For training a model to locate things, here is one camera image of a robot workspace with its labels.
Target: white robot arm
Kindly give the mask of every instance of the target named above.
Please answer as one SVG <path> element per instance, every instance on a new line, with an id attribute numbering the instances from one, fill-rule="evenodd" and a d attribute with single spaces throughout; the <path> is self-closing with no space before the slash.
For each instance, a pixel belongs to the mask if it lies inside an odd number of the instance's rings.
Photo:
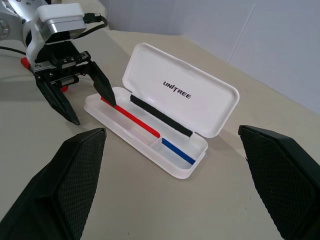
<path id="1" fill-rule="evenodd" d="M 78 52 L 73 39 L 103 27 L 108 22 L 97 13 L 84 14 L 78 3 L 47 4 L 45 0 L 0 0 L 0 41 L 18 40 L 26 49 L 36 85 L 51 107 L 68 121 L 80 122 L 62 87 L 79 82 L 79 75 L 89 75 L 98 93 L 113 106 L 115 95 L 108 78 L 90 54 Z M 104 22 L 86 30 L 86 24 Z"/>

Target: blue strip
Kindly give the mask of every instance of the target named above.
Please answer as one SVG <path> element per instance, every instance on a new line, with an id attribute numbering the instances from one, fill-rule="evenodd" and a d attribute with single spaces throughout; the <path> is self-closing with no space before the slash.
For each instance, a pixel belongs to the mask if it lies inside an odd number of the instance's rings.
<path id="1" fill-rule="evenodd" d="M 196 161 L 193 160 L 190 156 L 185 154 L 183 151 L 181 151 L 176 146 L 172 145 L 170 142 L 168 142 L 166 139 L 162 138 L 162 144 L 165 145 L 167 148 L 169 148 L 171 151 L 173 151 L 175 154 L 179 155 L 181 158 L 186 160 L 188 163 L 193 165 Z"/>

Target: black foam strip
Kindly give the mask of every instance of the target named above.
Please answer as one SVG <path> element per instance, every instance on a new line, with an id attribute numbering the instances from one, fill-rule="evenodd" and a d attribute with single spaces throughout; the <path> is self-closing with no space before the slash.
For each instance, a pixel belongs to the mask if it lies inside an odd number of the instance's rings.
<path id="1" fill-rule="evenodd" d="M 171 119 L 167 115 L 163 114 L 153 106 L 149 105 L 145 101 L 142 101 L 141 99 L 137 98 L 136 96 L 131 95 L 130 96 L 131 102 L 133 102 L 135 105 L 139 106 L 140 108 L 144 109 L 151 115 L 155 116 L 157 119 L 160 119 L 162 122 L 168 124 L 170 127 L 174 128 L 175 130 L 179 131 L 180 133 L 191 137 L 192 131 L 187 129 L 186 127 L 182 126 L 180 123 L 176 122 L 175 120 Z"/>

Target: white pen case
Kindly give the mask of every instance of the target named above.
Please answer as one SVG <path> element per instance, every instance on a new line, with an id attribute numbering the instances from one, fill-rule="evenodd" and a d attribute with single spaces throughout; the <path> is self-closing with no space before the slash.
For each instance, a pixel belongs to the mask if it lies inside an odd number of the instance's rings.
<path id="1" fill-rule="evenodd" d="M 179 179 L 195 170 L 208 149 L 203 137 L 219 134 L 240 98 L 233 86 L 146 43 L 135 47 L 122 81 L 126 89 L 113 88 L 116 108 L 94 94 L 84 109 Z"/>

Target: red component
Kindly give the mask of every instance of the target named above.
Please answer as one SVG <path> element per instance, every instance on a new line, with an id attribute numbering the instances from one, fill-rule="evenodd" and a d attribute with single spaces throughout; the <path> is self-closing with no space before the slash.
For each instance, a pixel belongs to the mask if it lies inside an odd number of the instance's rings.
<path id="1" fill-rule="evenodd" d="M 21 58 L 20 62 L 22 64 L 22 66 L 24 66 L 26 69 L 28 69 L 30 71 L 30 63 L 26 57 Z"/>
<path id="2" fill-rule="evenodd" d="M 134 121 L 136 124 L 138 124 L 140 127 L 142 127 L 143 129 L 147 130 L 149 133 L 151 133 L 153 136 L 155 136 L 156 138 L 160 138 L 160 133 L 158 133 L 156 130 L 154 130 L 152 127 L 148 126 L 147 124 L 145 124 L 143 121 L 141 121 L 140 119 L 138 119 L 137 117 L 133 116 L 130 112 L 128 112 L 127 110 L 123 109 L 122 107 L 115 105 L 112 106 L 111 103 L 109 103 L 107 100 L 105 100 L 103 97 L 101 97 L 101 100 L 104 101 L 105 103 L 107 103 L 108 105 L 110 105 L 111 107 L 113 107 L 114 109 L 116 109 L 118 112 L 122 113 L 123 115 L 125 115 L 127 118 L 129 118 L 130 120 Z"/>
<path id="3" fill-rule="evenodd" d="M 66 92 L 67 90 L 69 89 L 69 86 L 63 86 L 62 88 L 61 88 L 61 92 Z"/>

